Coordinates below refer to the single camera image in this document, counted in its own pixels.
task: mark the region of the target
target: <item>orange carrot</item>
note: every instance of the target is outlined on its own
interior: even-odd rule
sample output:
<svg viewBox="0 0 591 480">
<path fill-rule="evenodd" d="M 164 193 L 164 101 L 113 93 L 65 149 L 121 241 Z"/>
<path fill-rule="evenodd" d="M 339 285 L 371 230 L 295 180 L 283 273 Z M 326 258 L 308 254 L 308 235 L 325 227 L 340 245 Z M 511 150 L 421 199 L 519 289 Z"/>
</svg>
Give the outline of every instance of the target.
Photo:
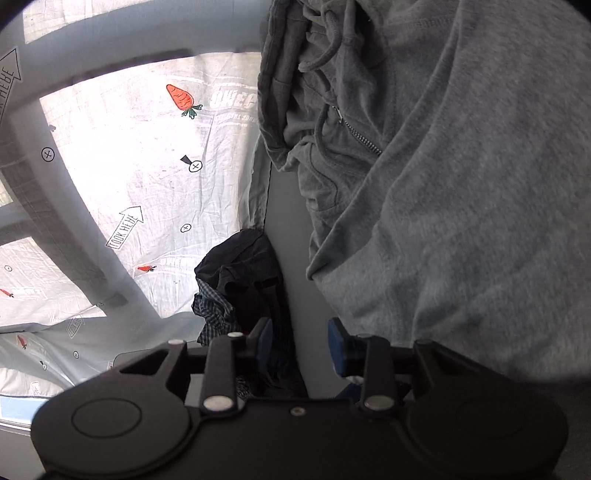
<svg viewBox="0 0 591 480">
<path fill-rule="evenodd" d="M 183 111 L 182 116 L 189 115 L 189 118 L 193 119 L 197 116 L 195 110 L 203 108 L 203 105 L 195 105 L 195 100 L 189 92 L 185 92 L 174 85 L 167 85 L 166 89 L 177 108 Z"/>
</svg>

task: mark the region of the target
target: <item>pile of clothes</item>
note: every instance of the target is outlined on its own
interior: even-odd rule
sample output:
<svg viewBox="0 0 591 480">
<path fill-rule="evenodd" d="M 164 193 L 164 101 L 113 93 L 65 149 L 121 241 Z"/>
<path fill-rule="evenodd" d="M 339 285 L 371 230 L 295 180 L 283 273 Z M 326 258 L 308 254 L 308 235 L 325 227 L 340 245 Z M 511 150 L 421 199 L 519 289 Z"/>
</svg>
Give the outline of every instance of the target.
<svg viewBox="0 0 591 480">
<path fill-rule="evenodd" d="M 261 317 L 273 322 L 267 371 L 238 376 L 237 395 L 308 398 L 301 376 L 283 276 L 263 231 L 242 230 L 214 247 L 195 268 L 193 312 L 205 319 L 201 345 L 229 332 L 248 334 Z"/>
</svg>

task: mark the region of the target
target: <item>curtain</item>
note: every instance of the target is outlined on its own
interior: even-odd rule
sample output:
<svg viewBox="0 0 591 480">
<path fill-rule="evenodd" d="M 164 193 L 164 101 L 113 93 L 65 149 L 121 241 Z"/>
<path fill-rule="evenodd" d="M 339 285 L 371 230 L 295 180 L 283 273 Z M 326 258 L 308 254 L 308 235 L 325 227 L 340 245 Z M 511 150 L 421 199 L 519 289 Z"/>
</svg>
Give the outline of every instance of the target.
<svg viewBox="0 0 591 480">
<path fill-rule="evenodd" d="M 262 228 L 268 2 L 35 1 L 0 34 L 0 395 L 195 340 L 193 268 Z"/>
</svg>

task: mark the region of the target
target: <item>zipper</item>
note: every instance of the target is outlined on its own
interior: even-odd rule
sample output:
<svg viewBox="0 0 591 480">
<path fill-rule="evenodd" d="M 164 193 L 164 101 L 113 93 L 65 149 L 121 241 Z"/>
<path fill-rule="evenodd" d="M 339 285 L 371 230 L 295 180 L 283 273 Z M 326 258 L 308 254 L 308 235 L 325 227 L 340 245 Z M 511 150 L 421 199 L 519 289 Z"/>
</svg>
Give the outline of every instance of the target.
<svg viewBox="0 0 591 480">
<path fill-rule="evenodd" d="M 383 153 L 382 150 L 373 142 L 371 142 L 370 140 L 368 140 L 367 138 L 365 138 L 362 134 L 360 134 L 356 129 L 354 129 L 351 124 L 345 120 L 345 117 L 343 116 L 343 114 L 340 112 L 338 107 L 333 107 L 336 112 L 339 114 L 339 118 L 340 121 L 339 123 L 342 125 L 343 123 L 347 126 L 347 128 L 349 129 L 349 131 L 351 132 L 351 135 L 353 135 L 354 139 L 357 140 L 360 144 L 362 144 L 365 148 L 367 148 L 369 151 L 373 152 L 374 154 L 376 154 L 378 157 Z"/>
</svg>

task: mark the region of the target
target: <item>black clamp arm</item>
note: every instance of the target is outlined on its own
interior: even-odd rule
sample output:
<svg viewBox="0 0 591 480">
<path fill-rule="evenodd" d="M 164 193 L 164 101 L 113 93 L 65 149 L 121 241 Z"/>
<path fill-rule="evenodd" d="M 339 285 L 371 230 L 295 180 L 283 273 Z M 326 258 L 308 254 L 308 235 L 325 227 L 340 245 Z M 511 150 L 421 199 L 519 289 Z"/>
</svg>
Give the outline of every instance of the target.
<svg viewBox="0 0 591 480">
<path fill-rule="evenodd" d="M 171 340 L 45 403 L 31 438 L 44 480 L 542 480 L 568 425 L 550 400 L 430 340 L 412 349 L 329 321 L 335 371 L 362 398 L 249 399 L 238 374 L 264 370 L 272 322 L 208 348 Z M 198 407 L 184 404 L 204 374 Z M 398 375 L 411 378 L 405 401 Z"/>
</svg>

